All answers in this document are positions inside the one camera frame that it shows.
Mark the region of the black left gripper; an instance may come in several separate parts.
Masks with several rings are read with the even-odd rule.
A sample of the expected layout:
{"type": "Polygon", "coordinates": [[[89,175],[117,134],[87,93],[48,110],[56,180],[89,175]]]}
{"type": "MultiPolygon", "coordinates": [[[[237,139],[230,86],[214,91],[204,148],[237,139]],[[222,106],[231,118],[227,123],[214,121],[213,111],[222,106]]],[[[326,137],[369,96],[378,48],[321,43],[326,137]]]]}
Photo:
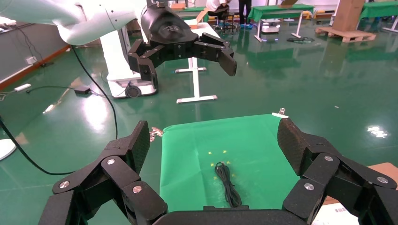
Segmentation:
{"type": "Polygon", "coordinates": [[[141,25],[147,42],[137,39],[127,53],[132,71],[141,80],[150,81],[158,89],[156,68],[164,61],[196,57],[218,62],[229,75],[235,76],[237,62],[230,43],[208,33],[193,33],[189,25],[169,7],[152,4],[141,16],[141,25]]]}

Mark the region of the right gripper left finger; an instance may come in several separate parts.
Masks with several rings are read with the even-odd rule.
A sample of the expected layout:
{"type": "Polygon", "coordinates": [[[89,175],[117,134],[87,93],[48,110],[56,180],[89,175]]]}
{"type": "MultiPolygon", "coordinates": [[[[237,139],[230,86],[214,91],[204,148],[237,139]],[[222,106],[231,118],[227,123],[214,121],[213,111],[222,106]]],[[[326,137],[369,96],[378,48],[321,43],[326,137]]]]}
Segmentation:
{"type": "Polygon", "coordinates": [[[110,141],[96,160],[54,184],[39,223],[85,225],[113,201],[131,224],[154,224],[168,206],[140,177],[149,148],[149,126],[141,120],[129,136],[110,141]]]}

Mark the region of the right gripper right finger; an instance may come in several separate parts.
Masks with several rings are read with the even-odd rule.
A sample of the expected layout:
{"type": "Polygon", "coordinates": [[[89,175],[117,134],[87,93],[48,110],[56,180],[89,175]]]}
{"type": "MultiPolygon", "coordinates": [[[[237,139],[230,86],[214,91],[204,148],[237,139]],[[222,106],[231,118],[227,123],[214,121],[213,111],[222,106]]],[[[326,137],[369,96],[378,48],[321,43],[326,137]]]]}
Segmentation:
{"type": "Polygon", "coordinates": [[[343,156],[326,138],[301,131],[291,119],[278,125],[279,148],[299,180],[282,209],[311,224],[331,197],[361,225],[398,222],[397,182],[343,156]]]}

